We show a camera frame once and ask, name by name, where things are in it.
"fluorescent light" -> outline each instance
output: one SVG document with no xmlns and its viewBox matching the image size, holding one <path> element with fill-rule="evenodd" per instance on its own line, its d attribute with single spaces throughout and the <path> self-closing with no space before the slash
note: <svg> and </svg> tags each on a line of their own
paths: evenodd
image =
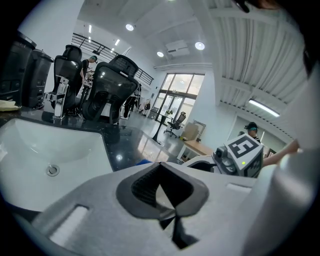
<svg viewBox="0 0 320 256">
<path fill-rule="evenodd" d="M 270 113 L 271 115 L 275 116 L 276 118 L 280 116 L 279 113 L 275 112 L 274 110 L 272 110 L 271 108 L 263 105 L 262 103 L 254 100 L 254 99 L 250 99 L 249 103 L 251 103 L 252 105 L 255 105 L 261 109 L 263 109 L 264 111 L 267 111 L 268 113 Z"/>
<path fill-rule="evenodd" d="M 196 42 L 194 46 L 200 51 L 202 51 L 205 48 L 205 44 L 203 42 Z"/>
<path fill-rule="evenodd" d="M 125 25 L 125 28 L 126 28 L 127 30 L 129 30 L 129 31 L 132 31 L 132 30 L 135 29 L 134 26 L 132 26 L 132 25 L 130 25 L 130 24 Z"/>
</svg>

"sink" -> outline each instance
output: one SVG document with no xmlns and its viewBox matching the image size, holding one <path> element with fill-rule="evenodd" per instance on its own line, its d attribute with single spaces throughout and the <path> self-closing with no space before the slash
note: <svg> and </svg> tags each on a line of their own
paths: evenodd
<svg viewBox="0 0 320 256">
<path fill-rule="evenodd" d="M 96 132 L 12 119 L 0 128 L 0 190 L 17 207 L 42 212 L 91 178 L 112 173 Z"/>
</svg>

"black countertop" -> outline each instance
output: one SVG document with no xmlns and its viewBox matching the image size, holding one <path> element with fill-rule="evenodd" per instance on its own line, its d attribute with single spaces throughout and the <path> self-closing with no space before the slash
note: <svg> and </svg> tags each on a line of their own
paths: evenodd
<svg viewBox="0 0 320 256">
<path fill-rule="evenodd" d="M 65 116 L 61 123 L 54 122 L 53 113 L 27 107 L 22 107 L 19 111 L 0 112 L 0 127 L 14 118 L 65 129 L 100 133 L 114 172 L 135 166 L 143 159 L 182 164 L 175 156 L 135 127 L 93 122 L 72 116 Z"/>
</svg>

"office chair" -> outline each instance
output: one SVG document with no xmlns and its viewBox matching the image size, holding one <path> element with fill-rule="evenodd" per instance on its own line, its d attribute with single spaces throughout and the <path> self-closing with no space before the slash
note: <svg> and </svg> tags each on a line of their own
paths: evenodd
<svg viewBox="0 0 320 256">
<path fill-rule="evenodd" d="M 170 125 L 170 130 L 165 130 L 163 133 L 170 133 L 170 137 L 174 135 L 176 138 L 178 137 L 175 135 L 172 130 L 179 130 L 181 127 L 181 123 L 186 119 L 186 112 L 181 112 L 179 118 L 174 122 L 167 122 Z"/>
<path fill-rule="evenodd" d="M 80 71 L 82 69 L 82 52 L 77 46 L 68 44 L 65 46 L 63 55 L 58 55 L 54 59 L 54 88 L 56 93 L 60 84 L 61 77 L 69 80 L 69 89 L 64 100 L 63 112 L 67 113 L 77 107 L 79 103 L 77 94 L 81 88 Z"/>
<path fill-rule="evenodd" d="M 90 96 L 82 104 L 87 120 L 115 124 L 120 119 L 122 104 L 139 87 L 133 78 L 138 66 L 129 58 L 117 55 L 110 63 L 100 62 L 93 75 Z"/>
</svg>

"black appliance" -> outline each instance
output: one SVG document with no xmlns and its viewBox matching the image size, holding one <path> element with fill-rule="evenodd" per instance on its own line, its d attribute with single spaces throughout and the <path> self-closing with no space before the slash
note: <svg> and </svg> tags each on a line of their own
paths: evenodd
<svg viewBox="0 0 320 256">
<path fill-rule="evenodd" d="M 44 91 L 51 63 L 54 59 L 42 50 L 32 51 L 22 86 L 22 105 L 30 108 L 43 107 Z"/>
<path fill-rule="evenodd" d="M 17 32 L 0 76 L 0 100 L 15 101 L 17 106 L 22 105 L 22 85 L 26 68 L 36 46 L 35 42 Z"/>
</svg>

